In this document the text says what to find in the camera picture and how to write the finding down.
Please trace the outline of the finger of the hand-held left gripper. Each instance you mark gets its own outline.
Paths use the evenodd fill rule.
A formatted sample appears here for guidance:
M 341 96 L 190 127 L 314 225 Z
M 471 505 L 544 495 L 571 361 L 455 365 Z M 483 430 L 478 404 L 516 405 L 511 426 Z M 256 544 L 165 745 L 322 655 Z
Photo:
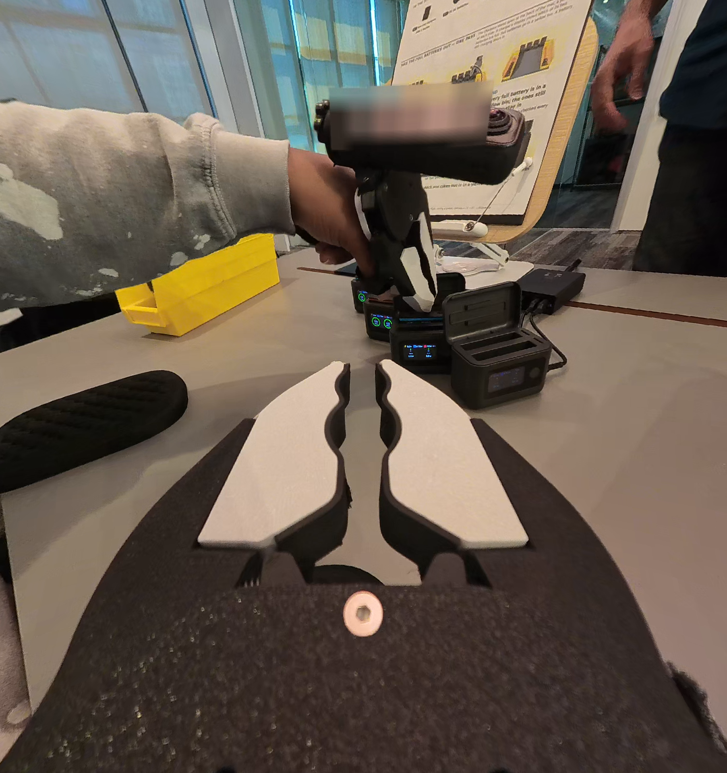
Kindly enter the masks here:
M 416 312 L 430 313 L 436 298 L 435 257 L 432 249 L 425 254 L 421 247 L 409 246 L 400 256 L 404 269 L 404 283 L 399 293 L 404 302 Z
M 413 226 L 414 245 L 417 248 L 420 262 L 420 272 L 427 286 L 437 290 L 435 246 L 431 233 L 431 224 L 426 210 L 420 212 Z

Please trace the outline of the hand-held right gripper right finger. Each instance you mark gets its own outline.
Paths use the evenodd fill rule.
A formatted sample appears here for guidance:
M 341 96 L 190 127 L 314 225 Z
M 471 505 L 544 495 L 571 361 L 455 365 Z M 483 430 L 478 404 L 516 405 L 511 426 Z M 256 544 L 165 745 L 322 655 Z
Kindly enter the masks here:
M 476 425 L 447 394 L 392 360 L 375 372 L 386 446 L 379 527 L 426 575 L 439 554 L 518 549 L 529 538 Z

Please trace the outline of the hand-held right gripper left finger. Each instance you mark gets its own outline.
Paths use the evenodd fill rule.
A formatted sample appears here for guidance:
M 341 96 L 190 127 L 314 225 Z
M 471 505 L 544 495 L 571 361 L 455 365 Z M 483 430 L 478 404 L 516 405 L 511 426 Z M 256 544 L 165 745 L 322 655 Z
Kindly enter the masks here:
M 307 575 L 342 544 L 351 502 L 340 451 L 349 386 L 350 365 L 334 361 L 256 416 L 199 546 L 287 553 Z

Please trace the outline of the yellow plastic bin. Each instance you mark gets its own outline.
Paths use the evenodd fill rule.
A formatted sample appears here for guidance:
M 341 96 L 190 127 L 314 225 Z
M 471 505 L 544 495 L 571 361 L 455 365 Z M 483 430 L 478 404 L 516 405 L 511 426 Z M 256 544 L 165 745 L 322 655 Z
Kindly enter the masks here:
M 180 337 L 279 282 L 273 236 L 256 234 L 150 283 L 117 290 L 116 297 L 129 322 Z

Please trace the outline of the person's left forearm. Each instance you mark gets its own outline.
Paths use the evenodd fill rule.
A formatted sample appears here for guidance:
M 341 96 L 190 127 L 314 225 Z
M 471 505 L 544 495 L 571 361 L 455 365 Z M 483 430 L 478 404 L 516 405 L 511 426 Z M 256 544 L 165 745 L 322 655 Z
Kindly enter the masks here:
M 293 234 L 287 141 L 194 114 L 0 102 L 0 312 L 139 285 Z

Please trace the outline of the person's left hand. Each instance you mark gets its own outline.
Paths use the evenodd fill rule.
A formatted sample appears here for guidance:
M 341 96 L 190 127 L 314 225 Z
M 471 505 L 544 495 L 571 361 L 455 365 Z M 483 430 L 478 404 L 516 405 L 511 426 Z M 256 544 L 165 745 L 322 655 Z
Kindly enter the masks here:
M 288 181 L 295 227 L 315 240 L 324 265 L 354 260 L 364 277 L 377 270 L 355 205 L 356 177 L 325 155 L 289 149 Z

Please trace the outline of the black power adapter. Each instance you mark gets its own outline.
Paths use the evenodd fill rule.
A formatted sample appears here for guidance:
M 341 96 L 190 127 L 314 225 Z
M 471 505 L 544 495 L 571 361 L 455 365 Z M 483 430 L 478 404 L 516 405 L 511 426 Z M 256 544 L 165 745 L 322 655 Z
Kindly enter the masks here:
M 558 267 L 533 269 L 518 280 L 521 291 L 521 314 L 552 315 L 578 296 L 586 275 Z

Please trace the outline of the dark rounded object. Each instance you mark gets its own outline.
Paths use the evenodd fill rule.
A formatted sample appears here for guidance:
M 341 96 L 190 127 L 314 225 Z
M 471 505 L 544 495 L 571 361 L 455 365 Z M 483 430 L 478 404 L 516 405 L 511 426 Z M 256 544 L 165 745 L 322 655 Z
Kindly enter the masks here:
M 0 427 L 0 495 L 132 448 L 188 406 L 184 380 L 156 370 L 32 408 Z

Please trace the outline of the metal stand bracket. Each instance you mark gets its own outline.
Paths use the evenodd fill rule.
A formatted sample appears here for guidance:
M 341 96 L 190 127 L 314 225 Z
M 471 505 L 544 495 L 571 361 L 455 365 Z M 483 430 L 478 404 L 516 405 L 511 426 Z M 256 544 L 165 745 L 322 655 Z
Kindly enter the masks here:
M 508 251 L 498 244 L 475 241 L 464 243 L 464 246 L 469 249 L 473 248 L 477 250 L 481 254 L 484 254 L 488 259 L 495 261 L 501 267 L 506 266 L 510 261 Z

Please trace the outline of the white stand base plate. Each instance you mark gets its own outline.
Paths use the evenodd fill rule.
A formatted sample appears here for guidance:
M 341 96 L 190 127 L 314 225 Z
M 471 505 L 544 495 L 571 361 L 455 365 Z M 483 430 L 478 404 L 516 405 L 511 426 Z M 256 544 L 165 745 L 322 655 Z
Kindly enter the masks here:
M 463 276 L 465 290 L 518 282 L 534 269 L 530 262 L 510 259 L 506 266 L 499 266 L 464 243 L 443 241 L 435 245 L 437 273 Z

